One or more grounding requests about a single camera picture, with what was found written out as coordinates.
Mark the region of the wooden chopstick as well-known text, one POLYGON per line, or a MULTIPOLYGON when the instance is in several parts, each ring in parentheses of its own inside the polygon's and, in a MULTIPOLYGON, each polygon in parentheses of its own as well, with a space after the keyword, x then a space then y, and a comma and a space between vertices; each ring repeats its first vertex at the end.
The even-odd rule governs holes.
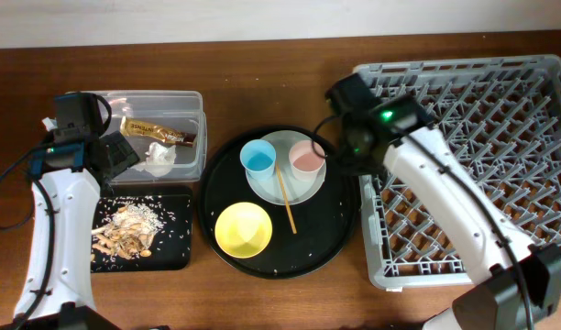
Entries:
POLYGON ((277 161, 275 161, 275 172, 276 172, 276 175, 277 175, 277 180, 279 182, 280 191, 281 191, 281 194, 282 194, 282 197, 283 197, 283 202, 284 202, 284 205, 285 205, 286 213, 287 213, 287 216, 289 218, 291 231, 294 235, 296 235, 297 234, 296 224, 294 222, 292 209, 291 209, 291 206, 290 206, 290 203, 289 203, 289 200, 288 200, 288 196, 287 196, 287 193, 286 193, 286 190, 285 190, 283 178, 282 178, 282 175, 281 175, 281 169, 280 169, 280 166, 279 166, 277 161))

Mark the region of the blue plastic cup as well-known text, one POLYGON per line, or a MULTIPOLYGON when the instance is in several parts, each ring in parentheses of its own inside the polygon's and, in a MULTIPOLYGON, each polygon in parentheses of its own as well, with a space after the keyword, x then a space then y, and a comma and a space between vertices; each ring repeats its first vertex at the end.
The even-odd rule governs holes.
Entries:
POLYGON ((267 180, 275 170, 276 149, 264 139, 254 139, 240 150, 240 162, 247 174, 257 181, 267 180))

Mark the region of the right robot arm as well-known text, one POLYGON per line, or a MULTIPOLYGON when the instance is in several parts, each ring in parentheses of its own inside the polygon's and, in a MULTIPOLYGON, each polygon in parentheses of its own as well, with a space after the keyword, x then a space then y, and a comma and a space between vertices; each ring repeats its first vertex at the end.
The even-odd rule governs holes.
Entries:
POLYGON ((443 133, 410 94, 383 101, 353 73, 325 94, 341 123, 331 155, 343 171, 388 170, 451 241, 474 286, 424 329, 532 329, 557 310, 561 249, 538 247, 462 168, 443 133))

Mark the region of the pink plastic cup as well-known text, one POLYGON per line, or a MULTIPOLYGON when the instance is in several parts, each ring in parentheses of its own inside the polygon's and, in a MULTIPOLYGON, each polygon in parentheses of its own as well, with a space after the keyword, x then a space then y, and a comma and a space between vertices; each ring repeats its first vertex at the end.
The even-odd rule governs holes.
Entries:
POLYGON ((312 140, 295 143, 289 151, 293 176, 302 182, 313 181, 325 165, 325 151, 312 140))

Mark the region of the brown coffee sachet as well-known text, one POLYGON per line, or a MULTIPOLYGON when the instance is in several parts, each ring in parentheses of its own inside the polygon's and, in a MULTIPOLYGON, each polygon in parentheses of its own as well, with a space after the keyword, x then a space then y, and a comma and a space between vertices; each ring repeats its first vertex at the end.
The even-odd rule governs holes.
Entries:
POLYGON ((140 136, 154 138, 166 144, 181 145, 191 148, 194 145, 196 135, 186 133, 174 128, 153 124, 130 117, 123 117, 119 127, 124 136, 140 136))

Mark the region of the yellow bowl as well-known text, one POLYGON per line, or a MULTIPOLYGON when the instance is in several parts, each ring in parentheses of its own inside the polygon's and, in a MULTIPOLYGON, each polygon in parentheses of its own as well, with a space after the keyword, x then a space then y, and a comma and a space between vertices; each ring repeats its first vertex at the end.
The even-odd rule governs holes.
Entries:
POLYGON ((249 259, 260 254, 270 243, 273 228, 268 213, 255 203, 229 205, 216 219, 216 244, 228 256, 249 259))

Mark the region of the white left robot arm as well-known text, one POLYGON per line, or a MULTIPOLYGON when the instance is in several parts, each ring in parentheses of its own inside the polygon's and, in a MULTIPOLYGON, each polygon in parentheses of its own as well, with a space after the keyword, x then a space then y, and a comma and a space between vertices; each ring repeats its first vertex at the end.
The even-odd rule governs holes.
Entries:
POLYGON ((93 309, 91 231, 101 192, 139 161, 125 137, 108 130, 112 107, 96 93, 55 97, 51 140, 28 153, 34 230, 27 280, 13 325, 75 304, 93 309))

